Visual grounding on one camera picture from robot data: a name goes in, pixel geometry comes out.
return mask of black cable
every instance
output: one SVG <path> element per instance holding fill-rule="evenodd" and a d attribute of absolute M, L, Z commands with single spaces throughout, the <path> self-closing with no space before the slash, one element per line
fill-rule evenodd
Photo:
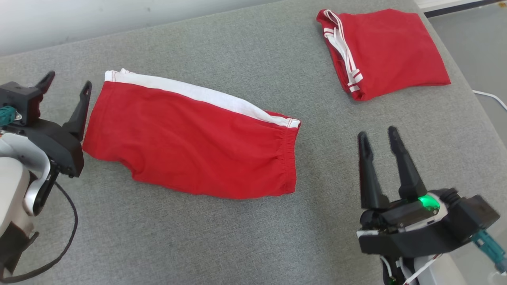
<path fill-rule="evenodd" d="M 60 190 L 60 192 L 62 192 L 62 194 L 67 198 L 67 201 L 69 202 L 70 206 L 72 207 L 72 211 L 74 212 L 74 228 L 72 229 L 72 233 L 70 234 L 70 238 L 68 239 L 67 245 L 63 249 L 62 253 L 60 253 L 60 255 L 55 260 L 51 261 L 50 263 L 42 266 L 41 268 L 38 268 L 38 269 L 33 270 L 29 273 L 26 273 L 26 274 L 8 277 L 8 278 L 0 278 L 0 283 L 5 283 L 5 284 L 17 283 L 17 282 L 28 280 L 30 278 L 34 278 L 35 276 L 48 271 L 51 267 L 53 267 L 55 264 L 57 264 L 62 259 L 62 257 L 67 253 L 67 250 L 69 249 L 70 245 L 72 244 L 72 240 L 74 239 L 74 235 L 76 234 L 76 231 L 78 229 L 78 211 L 76 210 L 76 206 L 72 202 L 72 199 L 69 197 L 67 192 L 65 192 L 65 190 L 62 188 L 62 186 L 60 186 L 60 184 L 58 184 L 57 182 L 55 182 L 54 185 L 56 185 L 56 187 Z M 1 270 L 0 276 L 3 276 L 3 273 L 4 273 L 3 266 L 0 266 L 0 270 Z"/>

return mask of teal connector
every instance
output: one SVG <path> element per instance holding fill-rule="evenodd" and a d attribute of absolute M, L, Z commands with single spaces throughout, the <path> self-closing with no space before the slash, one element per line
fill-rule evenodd
<path fill-rule="evenodd" d="M 7 126 L 16 119 L 16 109 L 11 106 L 0 108 L 0 127 Z"/>
<path fill-rule="evenodd" d="M 502 274 L 507 273 L 505 251 L 485 230 L 481 230 L 473 235 L 472 241 L 493 261 L 498 272 Z"/>

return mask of gray floor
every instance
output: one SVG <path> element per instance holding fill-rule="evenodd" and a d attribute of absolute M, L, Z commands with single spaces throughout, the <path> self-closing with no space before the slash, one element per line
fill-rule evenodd
<path fill-rule="evenodd" d="M 491 4 L 429 21 L 472 89 L 507 102 L 507 8 Z M 507 112 L 492 98 L 479 101 L 507 145 Z"/>

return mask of red fabric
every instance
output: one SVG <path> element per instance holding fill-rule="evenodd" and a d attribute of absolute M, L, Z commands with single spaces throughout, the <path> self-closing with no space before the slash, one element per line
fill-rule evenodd
<path fill-rule="evenodd" d="M 121 162 L 136 181 L 191 194 L 258 198 L 294 192 L 298 130 L 178 93 L 106 81 L 83 149 L 96 159 Z"/>
<path fill-rule="evenodd" d="M 317 21 L 323 29 L 334 29 L 338 25 L 325 11 L 318 13 Z M 355 100 L 366 101 L 411 86 L 451 84 L 439 51 L 418 14 L 387 9 L 338 17 L 345 42 L 363 75 L 357 83 L 359 90 L 350 92 L 345 60 L 325 40 L 342 87 Z"/>

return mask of white stripe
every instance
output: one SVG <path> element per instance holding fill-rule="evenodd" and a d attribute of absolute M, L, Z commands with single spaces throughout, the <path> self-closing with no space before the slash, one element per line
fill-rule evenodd
<path fill-rule="evenodd" d="M 363 80 L 363 74 L 362 73 L 358 74 L 356 77 L 354 77 L 354 80 L 356 82 L 359 82 L 359 81 Z"/>
<path fill-rule="evenodd" d="M 334 14 L 334 13 L 333 13 L 333 11 L 331 11 L 331 10 L 329 10 L 329 9 L 327 9 L 327 10 L 325 10 L 325 11 L 324 11 L 324 15 L 325 15 L 326 17 L 328 17 L 331 21 L 333 21 L 333 23 L 335 23 L 335 24 L 337 24 L 337 25 L 338 25 L 338 23 L 337 23 L 335 20 L 331 19 L 331 17 L 329 16 L 329 13 Z"/>
<path fill-rule="evenodd" d="M 358 85 L 354 85 L 352 87 L 350 87 L 350 92 L 354 92 L 354 91 L 357 91 L 359 90 L 359 86 Z"/>
<path fill-rule="evenodd" d="M 346 65 L 346 72 L 347 72 L 347 77 L 349 79 L 349 85 L 356 84 L 356 81 L 354 80 L 354 76 L 352 75 L 352 70 L 350 69 L 350 66 L 348 63 L 349 61 L 348 61 L 347 52 L 345 51 L 345 48 L 344 48 L 344 43 L 340 42 L 339 38 L 336 37 L 336 34 L 330 35 L 329 33 L 326 33 L 325 36 L 326 36 L 327 40 L 329 41 L 329 43 L 342 55 L 342 58 L 343 58 L 345 65 Z"/>
<path fill-rule="evenodd" d="M 231 96 L 212 89 L 180 82 L 172 79 L 140 75 L 122 69 L 121 72 L 109 70 L 105 72 L 105 81 L 129 83 L 146 88 L 161 89 L 178 93 L 190 99 L 213 104 L 217 107 L 230 110 L 260 121 L 273 123 L 278 126 L 297 128 L 301 121 L 291 118 L 272 116 L 254 104 L 238 97 Z"/>

